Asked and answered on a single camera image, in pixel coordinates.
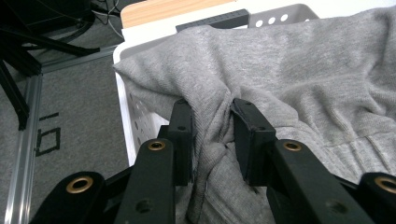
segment gray carpet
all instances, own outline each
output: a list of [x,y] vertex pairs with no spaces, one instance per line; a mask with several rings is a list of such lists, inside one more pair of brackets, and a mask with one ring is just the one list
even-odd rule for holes
[[[119,8],[132,2],[136,1],[121,0]],[[120,19],[111,18],[111,21],[120,32]],[[70,43],[84,48],[104,48],[121,42],[108,25],[96,20],[85,34]],[[32,53],[40,62],[68,57],[54,50]],[[108,56],[44,74],[31,216],[64,177],[78,171],[95,171],[108,178],[128,166],[112,64],[112,57]],[[25,78],[13,69],[10,72],[23,91]],[[0,223],[5,220],[17,141],[18,118],[0,89]]]

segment cloth fold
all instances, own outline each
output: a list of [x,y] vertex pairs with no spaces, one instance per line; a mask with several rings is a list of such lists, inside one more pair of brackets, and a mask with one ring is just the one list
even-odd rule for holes
[[305,143],[335,175],[396,175],[396,7],[246,30],[187,29],[114,65],[166,119],[186,99],[197,128],[194,184],[177,222],[272,223],[265,188],[245,184],[233,98],[254,103],[276,136]]

